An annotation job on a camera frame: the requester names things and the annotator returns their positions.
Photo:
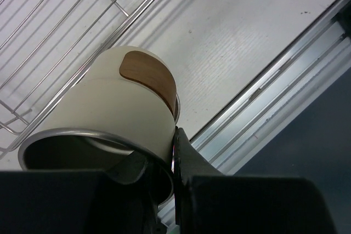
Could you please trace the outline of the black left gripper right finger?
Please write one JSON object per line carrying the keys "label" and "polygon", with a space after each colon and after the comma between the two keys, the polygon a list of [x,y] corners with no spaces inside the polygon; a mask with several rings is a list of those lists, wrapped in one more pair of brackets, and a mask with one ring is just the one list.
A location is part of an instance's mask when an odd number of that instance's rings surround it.
{"label": "black left gripper right finger", "polygon": [[175,222],[181,233],[336,233],[317,187],[277,176],[228,176],[206,161],[177,128]]}

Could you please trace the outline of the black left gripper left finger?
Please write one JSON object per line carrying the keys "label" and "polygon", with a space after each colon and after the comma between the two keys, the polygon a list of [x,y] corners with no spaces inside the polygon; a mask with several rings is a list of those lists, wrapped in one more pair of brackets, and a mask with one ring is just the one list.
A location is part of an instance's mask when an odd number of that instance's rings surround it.
{"label": "black left gripper left finger", "polygon": [[133,153],[106,172],[1,172],[1,233],[152,233],[160,171]]}

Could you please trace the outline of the cream brown cup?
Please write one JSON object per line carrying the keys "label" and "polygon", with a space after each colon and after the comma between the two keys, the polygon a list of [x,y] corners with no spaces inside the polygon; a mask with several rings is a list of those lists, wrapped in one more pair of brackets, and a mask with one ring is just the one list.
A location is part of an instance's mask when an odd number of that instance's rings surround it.
{"label": "cream brown cup", "polygon": [[179,95],[176,94],[175,110],[174,110],[174,121],[175,121],[175,124],[178,123],[179,117],[180,117],[180,98],[179,98]]}
{"label": "cream brown cup", "polygon": [[177,87],[166,64],[133,46],[102,52],[18,151],[23,170],[109,170],[141,150],[160,165],[157,202],[173,193]]}

